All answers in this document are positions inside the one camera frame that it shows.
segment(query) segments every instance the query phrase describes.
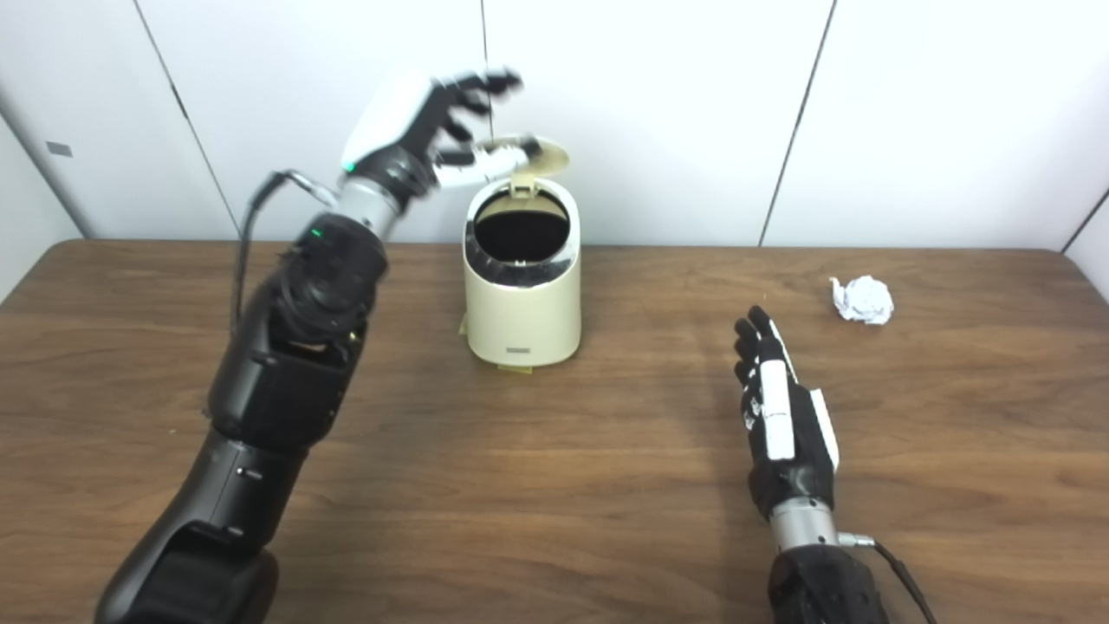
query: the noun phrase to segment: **crumpled paper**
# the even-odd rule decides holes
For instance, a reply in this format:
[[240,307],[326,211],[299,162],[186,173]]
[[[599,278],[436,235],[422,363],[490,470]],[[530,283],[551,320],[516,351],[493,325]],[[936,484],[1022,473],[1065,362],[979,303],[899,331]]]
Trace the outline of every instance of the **crumpled paper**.
[[840,316],[848,321],[863,321],[867,326],[884,326],[894,314],[894,298],[886,284],[869,275],[855,277],[846,286],[832,280],[832,300]]

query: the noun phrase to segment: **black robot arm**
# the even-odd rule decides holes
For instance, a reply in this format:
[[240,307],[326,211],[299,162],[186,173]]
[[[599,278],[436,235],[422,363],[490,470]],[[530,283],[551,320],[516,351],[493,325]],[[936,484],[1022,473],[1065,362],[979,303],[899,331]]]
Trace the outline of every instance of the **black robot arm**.
[[[305,227],[241,318],[236,297],[237,323],[208,393],[208,434],[176,497],[110,581],[98,624],[265,618],[277,562],[263,549],[308,450],[330,431],[358,365],[377,283],[388,267],[383,238],[410,198],[440,182],[433,141],[445,130],[480,156],[471,163],[508,171],[533,155],[522,147],[490,155],[469,145],[450,114],[456,108],[488,113],[478,93],[519,84],[515,74],[408,76],[399,84],[370,104],[367,115],[378,123],[367,125],[364,117],[352,136],[340,192],[314,193],[334,211]],[[404,106],[415,110],[395,114]],[[452,181],[489,173],[471,173],[465,164],[441,171]],[[311,184],[298,174],[275,174],[247,223],[284,177]]]

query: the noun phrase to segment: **connector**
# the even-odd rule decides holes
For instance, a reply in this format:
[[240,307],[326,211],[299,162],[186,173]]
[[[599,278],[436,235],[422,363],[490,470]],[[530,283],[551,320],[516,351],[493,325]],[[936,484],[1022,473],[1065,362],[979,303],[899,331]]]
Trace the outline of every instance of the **connector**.
[[858,533],[840,533],[840,545],[845,549],[873,549],[874,538]]

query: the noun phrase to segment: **white robotic hand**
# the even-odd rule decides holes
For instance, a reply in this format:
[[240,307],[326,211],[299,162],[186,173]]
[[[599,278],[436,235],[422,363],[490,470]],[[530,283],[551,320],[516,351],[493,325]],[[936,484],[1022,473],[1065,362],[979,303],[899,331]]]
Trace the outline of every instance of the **white robotic hand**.
[[[488,116],[487,94],[503,94],[520,84],[520,76],[509,70],[447,80],[413,72],[394,74],[378,89],[355,126],[343,152],[343,167],[348,177],[380,185],[400,211],[435,184],[449,186],[507,175],[539,153],[538,142],[488,151],[474,146],[472,134],[454,113],[465,109]],[[461,149],[434,150],[440,130]]]

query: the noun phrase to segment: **open lid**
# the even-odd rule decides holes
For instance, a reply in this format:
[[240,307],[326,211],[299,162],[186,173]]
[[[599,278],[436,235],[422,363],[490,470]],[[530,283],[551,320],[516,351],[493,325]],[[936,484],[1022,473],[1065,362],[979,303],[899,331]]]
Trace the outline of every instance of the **open lid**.
[[535,139],[536,141],[539,141],[539,146],[542,147],[543,151],[541,154],[532,158],[527,166],[517,168],[515,175],[523,173],[536,177],[546,177],[562,171],[570,164],[570,155],[566,153],[566,150],[559,146],[559,144],[554,141],[543,139],[542,136],[532,136],[530,134],[510,134],[508,136],[497,136],[496,139],[480,141],[478,145],[486,147],[486,151],[489,151],[492,147],[503,145],[520,145],[527,139]]

